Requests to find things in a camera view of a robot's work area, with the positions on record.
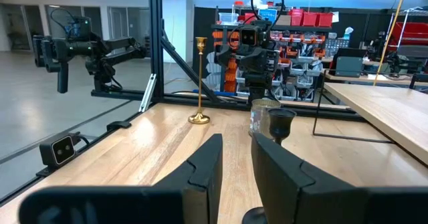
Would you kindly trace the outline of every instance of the red toolbox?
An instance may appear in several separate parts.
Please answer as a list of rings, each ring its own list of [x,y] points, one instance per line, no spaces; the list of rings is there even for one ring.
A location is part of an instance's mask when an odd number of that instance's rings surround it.
[[[395,23],[392,40],[400,40],[403,23]],[[428,23],[406,23],[400,44],[426,45],[428,44]]]
[[[317,27],[332,27],[333,13],[319,13],[316,20]]]
[[[303,9],[292,9],[288,12],[292,16],[292,26],[301,26],[303,19]]]
[[[315,27],[316,25],[316,18],[318,17],[317,13],[303,13],[303,26],[310,26]]]

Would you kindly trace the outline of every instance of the wooden tabletop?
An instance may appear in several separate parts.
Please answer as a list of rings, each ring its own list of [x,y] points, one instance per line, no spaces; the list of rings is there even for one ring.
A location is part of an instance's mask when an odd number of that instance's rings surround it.
[[[366,83],[373,83],[376,78],[376,74],[369,74],[367,76],[360,76],[359,78],[353,78],[353,77],[344,77],[344,76],[334,76],[326,72],[325,74],[326,78],[329,80],[340,80],[340,81],[349,81],[349,82],[366,82]],[[378,84],[394,84],[394,85],[410,85],[411,76],[401,76],[400,78],[393,78],[393,77],[385,77],[384,75],[380,75],[377,78]],[[425,82],[415,82],[415,86],[428,86],[428,83]]]
[[[52,185],[153,185],[212,134],[223,135],[223,184],[218,223],[239,224],[261,206],[251,161],[249,112],[204,109],[206,125],[187,122],[196,107],[156,104],[90,150],[0,208],[0,223],[17,223],[20,202]],[[282,146],[356,186],[428,185],[428,170],[394,144],[312,136],[313,118],[296,117]],[[319,119],[317,132],[381,139],[367,123]]]
[[[428,95],[355,84],[327,83],[325,88],[428,164]]]

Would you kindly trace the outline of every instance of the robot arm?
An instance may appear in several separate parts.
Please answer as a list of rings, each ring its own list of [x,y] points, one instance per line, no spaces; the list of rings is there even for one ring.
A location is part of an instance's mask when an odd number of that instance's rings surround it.
[[[134,58],[144,58],[146,49],[133,37],[125,37],[103,41],[98,35],[91,32],[90,19],[87,17],[72,16],[70,30],[66,30],[66,38],[52,38],[50,36],[34,36],[34,54],[37,67],[58,73],[58,92],[68,91],[68,62],[76,55],[88,57],[86,68],[94,76],[97,91],[110,91],[116,86],[107,86],[106,83],[115,81],[113,76],[114,65]],[[111,54],[113,50],[125,48],[125,52]]]
[[[279,53],[270,41],[269,26],[272,23],[265,20],[251,22],[250,25],[240,26],[239,44],[235,53],[229,45],[222,45],[216,53],[217,61],[227,67],[230,58],[235,57],[236,63],[245,78],[245,87],[249,88],[247,104],[252,100],[265,96],[265,90],[270,91],[272,78],[278,66]]]

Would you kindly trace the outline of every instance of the door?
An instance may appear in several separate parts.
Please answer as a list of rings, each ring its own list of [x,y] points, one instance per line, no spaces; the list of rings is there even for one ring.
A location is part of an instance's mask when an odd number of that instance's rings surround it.
[[[12,50],[30,50],[29,36],[20,5],[4,4],[3,14],[7,38]]]
[[[150,11],[145,8],[128,8],[129,36],[141,44],[150,36]]]
[[[113,39],[128,37],[128,18],[125,7],[111,7],[110,22],[110,33]]]

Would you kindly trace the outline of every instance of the brass candlestick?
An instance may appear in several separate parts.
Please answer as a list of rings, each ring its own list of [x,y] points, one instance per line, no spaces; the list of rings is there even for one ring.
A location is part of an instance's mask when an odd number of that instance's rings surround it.
[[[201,85],[202,85],[202,55],[205,45],[207,44],[206,37],[196,37],[197,47],[199,50],[199,101],[198,101],[198,112],[195,115],[189,117],[189,122],[193,124],[206,124],[209,122],[209,117],[202,114],[201,109]]]

